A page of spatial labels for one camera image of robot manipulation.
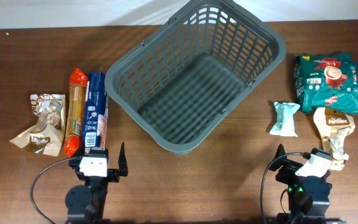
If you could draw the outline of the light teal snack wrapper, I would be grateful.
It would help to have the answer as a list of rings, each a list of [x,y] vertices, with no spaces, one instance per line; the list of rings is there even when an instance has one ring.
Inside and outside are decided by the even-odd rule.
[[[295,123],[293,115],[300,109],[297,103],[279,103],[274,104],[277,113],[277,122],[273,125],[269,134],[284,137],[297,137],[295,132]]]

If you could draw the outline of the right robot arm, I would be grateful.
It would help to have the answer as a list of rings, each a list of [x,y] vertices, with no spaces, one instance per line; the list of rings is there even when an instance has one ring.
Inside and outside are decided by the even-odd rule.
[[[344,220],[326,218],[330,206],[329,194],[332,184],[327,182],[331,175],[329,167],[332,157],[329,153],[314,148],[311,152],[302,152],[304,164],[288,158],[284,146],[279,145],[275,162],[270,168],[277,171],[275,180],[287,185],[283,192],[288,195],[288,211],[278,213],[276,223],[320,223],[340,224]]]

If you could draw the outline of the grey plastic basket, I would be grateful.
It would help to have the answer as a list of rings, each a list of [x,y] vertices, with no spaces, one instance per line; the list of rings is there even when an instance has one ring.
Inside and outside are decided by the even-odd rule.
[[[285,58],[278,32],[234,1],[186,3],[107,71],[107,94],[185,155]]]

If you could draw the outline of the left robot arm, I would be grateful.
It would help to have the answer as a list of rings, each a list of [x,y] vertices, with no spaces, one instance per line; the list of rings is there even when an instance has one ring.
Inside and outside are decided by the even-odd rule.
[[[102,223],[108,185],[118,183],[121,177],[129,173],[125,144],[121,144],[117,169],[108,167],[108,149],[92,147],[87,155],[84,152],[82,149],[75,153],[69,162],[84,184],[72,187],[66,194],[67,223]]]

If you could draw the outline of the brown foil snack pouch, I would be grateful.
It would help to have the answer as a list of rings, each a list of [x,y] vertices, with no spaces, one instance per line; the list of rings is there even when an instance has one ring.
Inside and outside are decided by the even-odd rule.
[[[37,123],[10,142],[27,152],[58,156],[65,135],[65,95],[33,94],[30,105]]]

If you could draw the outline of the orange spaghetti packet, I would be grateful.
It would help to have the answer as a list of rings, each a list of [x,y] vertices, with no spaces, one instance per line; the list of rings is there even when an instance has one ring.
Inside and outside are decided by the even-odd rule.
[[[64,151],[74,155],[82,143],[85,98],[88,77],[79,68],[74,68],[70,77],[68,117],[64,139]]]

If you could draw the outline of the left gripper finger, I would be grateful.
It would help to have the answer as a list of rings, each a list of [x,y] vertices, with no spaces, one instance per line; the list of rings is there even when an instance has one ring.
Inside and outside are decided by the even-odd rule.
[[[119,165],[119,175],[122,177],[127,177],[129,171],[128,171],[127,160],[126,160],[126,155],[125,155],[124,142],[122,142],[122,144],[121,144],[118,165]]]
[[[72,155],[72,157],[83,157],[85,155],[85,144],[83,143]]]

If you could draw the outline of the beige Pantiere snack pouch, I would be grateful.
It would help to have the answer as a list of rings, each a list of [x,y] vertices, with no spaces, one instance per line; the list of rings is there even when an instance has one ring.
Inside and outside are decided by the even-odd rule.
[[[343,170],[349,155],[344,152],[345,138],[354,132],[354,118],[339,110],[319,107],[315,110],[313,121],[318,129],[323,150],[332,159],[330,170]]]

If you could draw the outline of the green coffee bag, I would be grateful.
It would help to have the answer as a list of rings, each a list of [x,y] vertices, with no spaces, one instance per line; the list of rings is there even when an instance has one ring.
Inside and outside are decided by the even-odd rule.
[[[303,113],[324,107],[358,114],[358,63],[349,53],[297,55],[293,78]]]

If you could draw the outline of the blue pasta box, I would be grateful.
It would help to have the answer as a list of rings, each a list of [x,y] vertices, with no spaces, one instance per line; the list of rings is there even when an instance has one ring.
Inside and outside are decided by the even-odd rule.
[[[89,151],[91,147],[104,147],[108,123],[108,96],[104,85],[103,72],[88,75],[85,98],[85,119],[83,142]]]

